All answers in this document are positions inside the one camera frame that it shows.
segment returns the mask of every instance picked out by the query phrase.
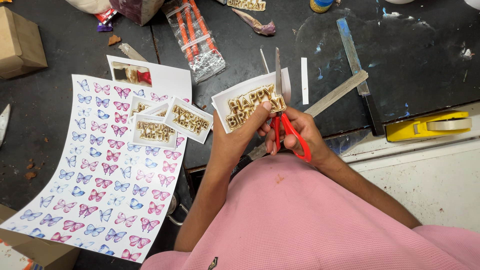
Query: butterfly print sheet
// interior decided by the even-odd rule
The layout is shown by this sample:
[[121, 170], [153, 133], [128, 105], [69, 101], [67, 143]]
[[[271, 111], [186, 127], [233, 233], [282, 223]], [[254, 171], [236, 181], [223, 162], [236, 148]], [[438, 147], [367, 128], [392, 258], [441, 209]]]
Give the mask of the butterfly print sheet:
[[[72, 75], [68, 136], [50, 182], [1, 228], [143, 262], [177, 183], [186, 137], [175, 150], [127, 141], [134, 96], [173, 95]], [[183, 80], [190, 81], [190, 73]], [[191, 99], [192, 90], [175, 89]]]

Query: black table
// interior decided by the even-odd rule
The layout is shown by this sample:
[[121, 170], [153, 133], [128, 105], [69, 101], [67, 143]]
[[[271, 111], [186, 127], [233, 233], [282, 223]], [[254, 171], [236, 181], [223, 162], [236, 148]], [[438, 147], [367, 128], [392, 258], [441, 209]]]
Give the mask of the black table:
[[[461, 56], [463, 49], [480, 53], [479, 11], [463, 1], [416, 0], [405, 5], [384, 0], [346, 1], [338, 7], [333, 5], [325, 14], [314, 13], [307, 0], [266, 2], [264, 12], [247, 12], [264, 24], [273, 20], [277, 30], [273, 37], [254, 33], [229, 7], [217, 1], [197, 1], [219, 50], [230, 64], [222, 74], [193, 84], [193, 101], [207, 105], [208, 113], [213, 112], [212, 95], [264, 73], [260, 48], [273, 70], [275, 47], [281, 50], [282, 67], [289, 69], [291, 106], [306, 110], [351, 76], [336, 26], [336, 20], [342, 17], [352, 31], [360, 62], [369, 73], [369, 88], [384, 124], [480, 100], [479, 58]], [[39, 25], [49, 65], [38, 72], [0, 81], [0, 109], [12, 105], [7, 135], [0, 148], [0, 202], [19, 210], [47, 184], [60, 159], [71, 111], [70, 75], [111, 79], [105, 73], [109, 70], [105, 55], [124, 55], [117, 46], [107, 46], [111, 33], [95, 31], [95, 17], [64, 0], [30, 0], [28, 4], [14, 0], [2, 5]], [[387, 14], [401, 15], [384, 16], [384, 7]], [[123, 16], [114, 18], [113, 26], [113, 33], [149, 62], [157, 62], [157, 49], [161, 64], [187, 69], [162, 12], [144, 27]], [[310, 105], [301, 104], [300, 57], [308, 58]], [[315, 121], [324, 137], [368, 128], [355, 90]], [[262, 138], [255, 136], [246, 153], [261, 142]], [[184, 166], [206, 164], [211, 144], [211, 135], [204, 145], [189, 140]], [[31, 181], [23, 177], [29, 159], [36, 165], [45, 162]], [[176, 190], [189, 207], [191, 199], [183, 172]], [[178, 227], [165, 221], [150, 254], [171, 250], [177, 231]], [[136, 263], [82, 251], [75, 269], [138, 267]]]

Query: pink butterfly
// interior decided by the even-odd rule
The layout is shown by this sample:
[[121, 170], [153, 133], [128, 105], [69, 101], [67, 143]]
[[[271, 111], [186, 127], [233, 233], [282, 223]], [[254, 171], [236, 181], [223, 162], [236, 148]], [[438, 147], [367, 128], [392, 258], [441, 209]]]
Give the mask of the pink butterfly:
[[110, 180], [104, 180], [102, 178], [95, 178], [95, 182], [98, 187], [102, 187], [102, 188], [107, 188], [109, 185], [113, 183]]
[[150, 93], [150, 95], [152, 96], [152, 100], [153, 101], [163, 101], [163, 100], [166, 100], [168, 99], [168, 95], [164, 95], [164, 96], [161, 96], [161, 97], [158, 97], [155, 93]]
[[118, 87], [118, 86], [114, 86], [113, 88], [117, 91], [117, 93], [119, 94], [120, 98], [121, 98], [121, 95], [122, 95], [122, 94], [123, 94], [123, 96], [124, 96], [125, 98], [127, 98], [127, 97], [128, 97], [128, 93], [130, 93], [130, 91], [131, 91], [130, 88], [124, 88], [124, 89], [122, 89], [122, 88], [120, 88], [120, 87]]
[[110, 85], [102, 87], [98, 83], [93, 83], [93, 86], [95, 86], [95, 92], [100, 93], [100, 91], [103, 91], [105, 95], [110, 95]]
[[107, 131], [107, 127], [108, 127], [108, 123], [99, 125], [97, 122], [92, 121], [92, 130], [93, 131], [99, 129], [101, 133], [105, 133]]
[[120, 133], [120, 137], [128, 130], [128, 127], [118, 127], [117, 125], [112, 125], [113, 133], [117, 136]]
[[170, 150], [163, 150], [163, 153], [165, 154], [165, 157], [167, 159], [171, 158], [173, 156], [173, 160], [177, 160], [179, 156], [181, 156], [180, 152], [172, 152]]
[[160, 224], [160, 221], [150, 221], [148, 218], [141, 218], [140, 221], [142, 221], [142, 232], [145, 231], [148, 227], [147, 233], [149, 233], [155, 226]]
[[82, 159], [82, 164], [80, 165], [80, 168], [85, 169], [86, 167], [88, 167], [93, 172], [95, 171], [97, 165], [98, 161], [88, 163], [88, 160]]
[[80, 216], [82, 216], [84, 214], [84, 218], [85, 218], [86, 216], [90, 216], [91, 213], [93, 213], [97, 210], [98, 210], [98, 207], [96, 207], [96, 206], [88, 207], [88, 205], [86, 205], [86, 204], [81, 204], [80, 205]]
[[155, 173], [151, 172], [149, 174], [145, 174], [142, 170], [137, 171], [137, 180], [142, 180], [145, 179], [147, 183], [150, 183], [152, 181], [152, 177], [154, 177]]
[[108, 144], [110, 145], [111, 148], [116, 147], [117, 149], [120, 149], [122, 146], [125, 145], [124, 142], [116, 141], [116, 140], [108, 140]]
[[118, 218], [115, 220], [115, 224], [120, 224], [122, 222], [125, 222], [125, 226], [131, 227], [133, 222], [137, 219], [137, 216], [131, 216], [129, 218], [125, 217], [125, 214], [120, 212], [119, 215], [117, 216]]
[[130, 246], [135, 246], [138, 244], [137, 248], [142, 248], [151, 242], [148, 238], [141, 238], [136, 235], [131, 235], [128, 239], [130, 240]]
[[166, 198], [168, 198], [168, 196], [170, 196], [170, 193], [156, 189], [152, 190], [152, 194], [154, 199], [158, 199], [158, 197], [160, 197], [161, 201], [164, 201]]
[[158, 174], [158, 177], [160, 179], [160, 184], [167, 184], [167, 186], [173, 181], [175, 180], [175, 176], [169, 176], [169, 177], [166, 177], [165, 175], [159, 173]]
[[54, 210], [63, 209], [63, 212], [68, 213], [68, 212], [70, 212], [70, 210], [71, 210], [75, 205], [77, 205], [76, 202], [66, 204], [66, 203], [65, 203], [65, 200], [60, 199], [59, 202], [57, 203], [57, 205], [55, 205], [55, 206], [53, 207], [53, 209], [54, 209]]
[[61, 236], [60, 233], [55, 233], [50, 240], [64, 243], [71, 237], [71, 235]]
[[115, 122], [122, 122], [125, 124], [127, 122], [128, 114], [121, 115], [118, 112], [115, 112]]
[[183, 142], [183, 140], [185, 140], [184, 137], [178, 137], [177, 138], [177, 147]]
[[127, 111], [128, 108], [130, 108], [129, 103], [121, 103], [121, 102], [118, 102], [118, 101], [113, 102], [113, 105], [115, 105], [115, 107], [117, 107], [117, 110], [123, 109], [123, 111]]
[[90, 196], [88, 196], [88, 200], [95, 200], [96, 202], [99, 202], [102, 200], [103, 195], [105, 195], [106, 192], [98, 192], [95, 189], [92, 189], [92, 192], [90, 192]]
[[155, 214], [158, 216], [162, 213], [163, 207], [165, 207], [164, 204], [155, 205], [154, 202], [150, 202], [150, 205], [148, 207], [148, 213], [151, 214], [155, 212]]
[[103, 166], [103, 172], [105, 174], [107, 174], [108, 172], [108, 175], [112, 175], [112, 173], [119, 168], [118, 165], [110, 165], [106, 163], [102, 163], [102, 166]]
[[163, 161], [163, 171], [164, 171], [164, 172], [170, 170], [171, 173], [174, 173], [176, 167], [177, 167], [177, 164], [176, 164], [176, 163], [169, 164], [168, 162]]
[[121, 154], [120, 152], [118, 152], [118, 153], [113, 153], [112, 151], [107, 150], [107, 160], [110, 161], [110, 160], [113, 159], [114, 162], [117, 162], [117, 161], [119, 160], [120, 154]]
[[79, 222], [79, 223], [76, 223], [76, 222], [74, 222], [74, 221], [65, 221], [65, 222], [63, 223], [63, 229], [64, 229], [64, 230], [70, 229], [70, 232], [72, 232], [72, 233], [75, 232], [75, 231], [78, 230], [78, 229], [83, 228], [83, 227], [85, 227], [85, 224], [80, 223], [80, 222]]
[[141, 255], [141, 253], [130, 254], [130, 251], [128, 251], [128, 249], [125, 249], [121, 254], [121, 258], [122, 259], [127, 259], [127, 260], [132, 260], [132, 261], [137, 261], [137, 259], [140, 257], [140, 255]]

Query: cardboard box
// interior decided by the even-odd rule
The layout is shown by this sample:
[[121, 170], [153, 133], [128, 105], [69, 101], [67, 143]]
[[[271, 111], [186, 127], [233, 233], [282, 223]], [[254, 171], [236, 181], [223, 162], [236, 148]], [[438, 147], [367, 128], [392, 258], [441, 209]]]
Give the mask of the cardboard box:
[[[16, 212], [0, 204], [0, 224]], [[0, 239], [11, 245], [14, 250], [43, 266], [44, 270], [71, 270], [80, 252], [79, 248], [71, 245], [5, 229], [0, 229]]]
[[35, 23], [0, 7], [0, 78], [48, 67]]

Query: plastic wrapper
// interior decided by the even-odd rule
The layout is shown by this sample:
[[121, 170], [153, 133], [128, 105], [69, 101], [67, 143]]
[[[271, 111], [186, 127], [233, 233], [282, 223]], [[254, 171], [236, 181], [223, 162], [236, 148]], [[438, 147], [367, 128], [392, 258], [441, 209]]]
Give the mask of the plastic wrapper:
[[355, 133], [350, 133], [350, 134], [342, 135], [339, 137], [326, 139], [325, 143], [337, 155], [341, 155], [342, 153], [345, 153], [347, 150], [349, 150], [353, 146], [357, 145], [357, 143], [363, 140], [370, 132], [371, 132], [370, 129], [360, 130]]
[[228, 64], [194, 0], [172, 0], [162, 6], [196, 83], [224, 71]]

